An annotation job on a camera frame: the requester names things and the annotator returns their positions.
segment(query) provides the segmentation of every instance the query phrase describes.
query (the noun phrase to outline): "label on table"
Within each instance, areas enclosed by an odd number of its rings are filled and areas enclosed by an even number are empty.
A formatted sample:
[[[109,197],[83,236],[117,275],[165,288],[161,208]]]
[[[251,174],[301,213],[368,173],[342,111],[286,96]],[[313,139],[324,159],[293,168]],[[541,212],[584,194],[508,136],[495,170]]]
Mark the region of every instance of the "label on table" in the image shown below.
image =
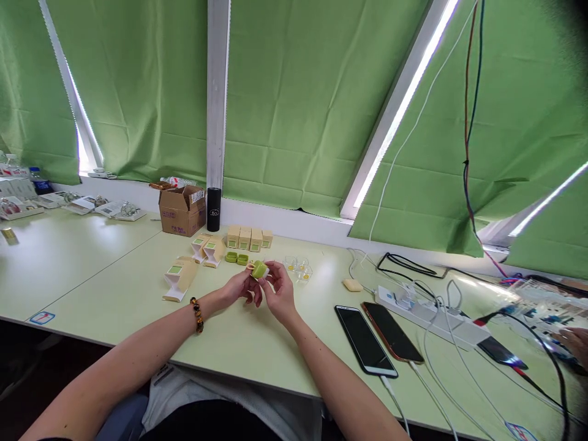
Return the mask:
[[[535,438],[533,434],[529,432],[527,429],[525,429],[523,426],[519,426],[518,424],[513,423],[507,423],[506,421],[504,422],[504,424],[506,425],[506,427],[508,427],[508,430],[510,430],[513,433],[514,439],[518,441],[538,441],[537,438]]]
[[[47,322],[51,321],[51,319],[53,319],[54,317],[55,317],[55,314],[52,314],[51,312],[47,312],[47,311],[42,311],[42,312],[39,312],[34,317],[32,317],[29,321],[32,323],[36,323],[37,325],[44,325]]]

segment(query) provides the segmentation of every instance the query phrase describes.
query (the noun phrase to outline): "beaded bracelet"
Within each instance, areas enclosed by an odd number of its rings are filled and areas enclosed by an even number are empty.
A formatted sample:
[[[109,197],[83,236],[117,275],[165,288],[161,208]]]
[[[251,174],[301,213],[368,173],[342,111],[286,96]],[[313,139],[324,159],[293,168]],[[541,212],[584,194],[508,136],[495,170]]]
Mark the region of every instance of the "beaded bracelet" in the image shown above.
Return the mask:
[[[202,319],[202,311],[200,310],[200,305],[196,300],[196,297],[192,297],[190,299],[190,303],[194,305],[194,314],[196,315],[196,332],[198,334],[202,334],[204,330],[204,320]]]

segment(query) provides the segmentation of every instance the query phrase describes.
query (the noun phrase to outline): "black tumbler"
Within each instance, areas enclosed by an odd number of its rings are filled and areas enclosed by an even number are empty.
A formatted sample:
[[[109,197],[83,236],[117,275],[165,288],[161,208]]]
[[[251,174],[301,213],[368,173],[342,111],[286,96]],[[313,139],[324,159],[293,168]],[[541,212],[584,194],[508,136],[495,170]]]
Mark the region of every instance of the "black tumbler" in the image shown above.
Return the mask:
[[[221,195],[220,188],[208,189],[208,204],[206,206],[206,228],[210,232],[216,232],[221,227]]]

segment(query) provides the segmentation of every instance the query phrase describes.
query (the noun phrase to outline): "phone screen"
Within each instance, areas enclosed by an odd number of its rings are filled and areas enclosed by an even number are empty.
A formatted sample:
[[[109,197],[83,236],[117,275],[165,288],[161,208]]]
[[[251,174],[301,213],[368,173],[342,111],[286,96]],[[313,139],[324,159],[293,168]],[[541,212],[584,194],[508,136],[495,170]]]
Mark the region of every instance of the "phone screen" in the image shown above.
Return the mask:
[[[370,319],[374,322],[374,327],[382,339],[389,345],[389,349],[395,358],[410,360],[415,363],[424,362],[417,348],[415,348],[402,328],[396,323],[394,317],[392,317],[384,306],[377,303],[364,302],[363,307],[370,316]]]
[[[486,352],[492,359],[500,364],[507,366],[516,366],[521,369],[528,369],[528,366],[522,362],[515,354],[506,349],[494,337],[488,337],[481,343],[478,343],[480,349]]]
[[[360,364],[365,368],[374,368],[378,371],[392,371],[387,374],[398,376],[360,310],[346,306],[336,306],[335,310]],[[382,374],[370,369],[364,370],[370,374]]]

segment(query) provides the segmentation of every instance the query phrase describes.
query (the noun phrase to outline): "black smartphone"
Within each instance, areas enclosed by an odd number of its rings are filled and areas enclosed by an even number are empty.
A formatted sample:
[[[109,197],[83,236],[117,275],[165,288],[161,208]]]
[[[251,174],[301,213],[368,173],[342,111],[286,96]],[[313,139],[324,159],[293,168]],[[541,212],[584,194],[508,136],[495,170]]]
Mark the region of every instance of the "black smartphone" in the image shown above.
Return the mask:
[[[517,368],[526,370],[529,367],[522,362],[515,354],[506,349],[497,339],[494,337],[488,337],[478,346],[482,351],[486,352],[490,358],[496,363],[506,364],[507,366],[515,366]]]
[[[423,356],[406,336],[400,325],[396,323],[386,307],[370,302],[362,303],[361,307],[384,341],[384,346],[388,348],[388,351],[395,359],[414,361],[418,364],[424,363]]]
[[[337,305],[335,311],[363,371],[371,375],[398,377],[398,373],[360,310]]]

